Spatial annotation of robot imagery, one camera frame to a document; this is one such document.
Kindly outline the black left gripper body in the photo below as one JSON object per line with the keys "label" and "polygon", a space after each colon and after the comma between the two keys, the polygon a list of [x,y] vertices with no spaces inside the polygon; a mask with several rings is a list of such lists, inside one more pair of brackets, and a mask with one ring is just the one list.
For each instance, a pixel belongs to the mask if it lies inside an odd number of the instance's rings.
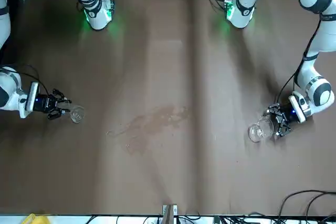
{"label": "black left gripper body", "polygon": [[287,125],[298,122],[296,111],[291,104],[285,104],[282,107],[282,112],[285,115],[285,123]]}

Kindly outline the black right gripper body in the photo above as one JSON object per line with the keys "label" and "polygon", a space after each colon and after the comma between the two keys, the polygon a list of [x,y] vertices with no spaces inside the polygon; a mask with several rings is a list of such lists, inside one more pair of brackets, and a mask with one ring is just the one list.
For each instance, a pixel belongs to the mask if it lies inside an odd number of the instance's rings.
{"label": "black right gripper body", "polygon": [[33,111],[51,113],[57,110],[57,99],[52,94],[37,94],[34,100]]}

